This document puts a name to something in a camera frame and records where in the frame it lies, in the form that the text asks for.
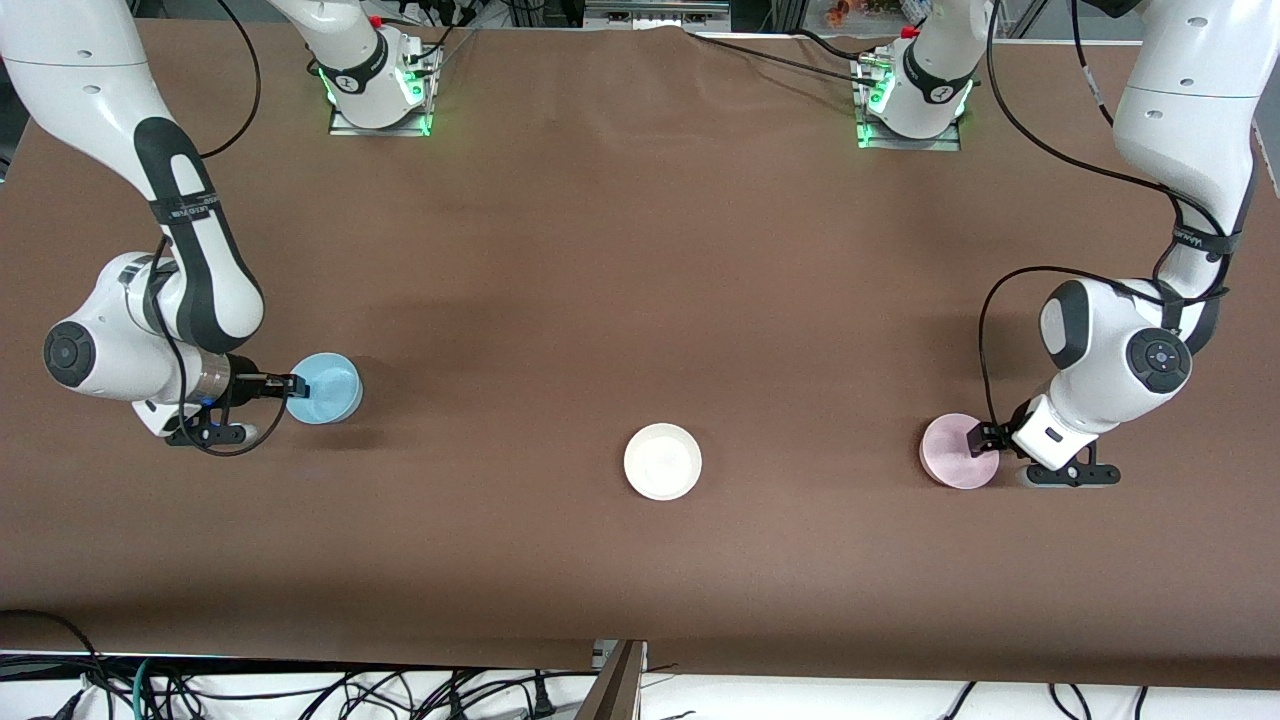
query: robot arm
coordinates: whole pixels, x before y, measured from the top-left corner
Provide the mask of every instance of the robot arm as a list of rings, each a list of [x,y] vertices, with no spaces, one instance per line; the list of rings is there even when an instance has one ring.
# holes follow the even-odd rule
[[[904,137],[942,133],[973,88],[989,17],[988,0],[934,0],[916,37],[878,51],[892,56],[892,81],[868,110]]]
[[[262,295],[200,154],[160,99],[124,4],[4,0],[0,56],[36,123],[151,204],[179,268],[160,290],[173,333],[210,352],[248,340],[262,319]],[[136,282],[141,288],[148,279],[143,272]],[[138,293],[131,311],[159,332],[159,320],[143,309]]]
[[[1046,302],[1041,337],[1059,373],[1012,433],[1018,448],[1048,471],[1041,473],[1046,482],[1100,434],[1184,387],[1192,355],[1213,334],[1219,300],[1181,304],[1220,286],[1252,193],[1249,131],[1280,51],[1280,1],[1152,0],[1142,14],[1146,42],[1116,110],[1116,146],[1212,219],[1179,204],[1174,245],[1156,282],[1124,281],[1165,302],[1091,279],[1064,283]]]
[[[426,99],[422,41],[374,27],[360,0],[268,0],[293,23],[342,115],[361,128],[399,122]]]
[[[220,402],[225,416],[252,397],[297,395],[294,378],[264,375],[229,354],[261,323],[262,295],[198,151],[156,90],[124,3],[0,0],[0,56],[32,119],[142,193],[173,247],[173,258],[127,252],[108,263],[84,304],[45,338],[54,379],[133,402],[172,445],[183,443],[173,437],[179,419],[205,418],[210,405]],[[255,433],[197,427],[209,428],[206,447]]]

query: brown cloth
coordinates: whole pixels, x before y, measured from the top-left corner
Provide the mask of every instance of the brown cloth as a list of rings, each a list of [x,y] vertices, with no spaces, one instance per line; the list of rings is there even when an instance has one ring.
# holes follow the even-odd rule
[[[252,92],[234,28],[142,29],[178,122],[221,142]],[[218,460],[51,380],[45,332],[156,228],[32,128],[0,192],[4,606],[111,651],[581,666],[627,637],[681,671],[1280,687],[1270,192],[1187,389],[1103,438],[1117,487],[1027,489],[1010,461],[959,492],[916,443],[984,411],[988,287],[1143,277],[1166,199],[1037,150],[988,87],[957,154],[860,150],[847,83],[676,29],[480,32],[430,138],[329,137],[301,38],[251,32],[262,108],[209,161],[266,293],[242,352],[346,354],[364,406]],[[1091,54],[1119,99],[1134,49]],[[1124,167],[1069,47],[997,56],[1028,126]],[[1053,374],[1036,316],[1061,279],[997,299],[1006,415]],[[654,421],[703,448],[676,502],[623,479]],[[28,629],[0,646],[68,644]]]

